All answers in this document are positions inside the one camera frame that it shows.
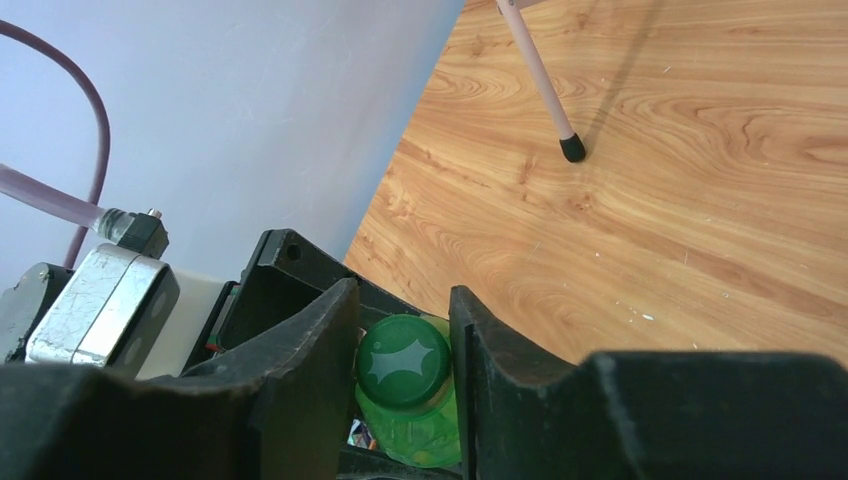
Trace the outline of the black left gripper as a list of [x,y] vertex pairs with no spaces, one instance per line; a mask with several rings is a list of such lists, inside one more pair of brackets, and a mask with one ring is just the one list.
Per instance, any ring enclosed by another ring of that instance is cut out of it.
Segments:
[[422,312],[361,279],[291,229],[263,233],[217,335],[193,344],[185,375],[349,375],[360,328]]

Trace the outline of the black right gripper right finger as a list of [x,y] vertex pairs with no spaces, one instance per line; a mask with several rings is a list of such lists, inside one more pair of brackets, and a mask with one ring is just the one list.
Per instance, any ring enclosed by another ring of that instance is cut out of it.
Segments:
[[578,364],[450,294],[467,479],[843,479],[847,372],[789,352],[599,351]]

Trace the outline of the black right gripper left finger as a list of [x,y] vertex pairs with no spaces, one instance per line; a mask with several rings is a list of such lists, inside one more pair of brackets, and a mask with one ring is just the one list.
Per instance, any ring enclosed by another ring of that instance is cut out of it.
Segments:
[[359,286],[180,377],[1,369],[5,479],[332,479],[349,430]]

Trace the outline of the green plastic bottle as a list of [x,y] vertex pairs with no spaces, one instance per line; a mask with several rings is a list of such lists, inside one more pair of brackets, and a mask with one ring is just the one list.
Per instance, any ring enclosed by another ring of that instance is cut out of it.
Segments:
[[377,446],[419,468],[461,461],[449,322],[396,314],[369,328],[355,356],[355,397]]

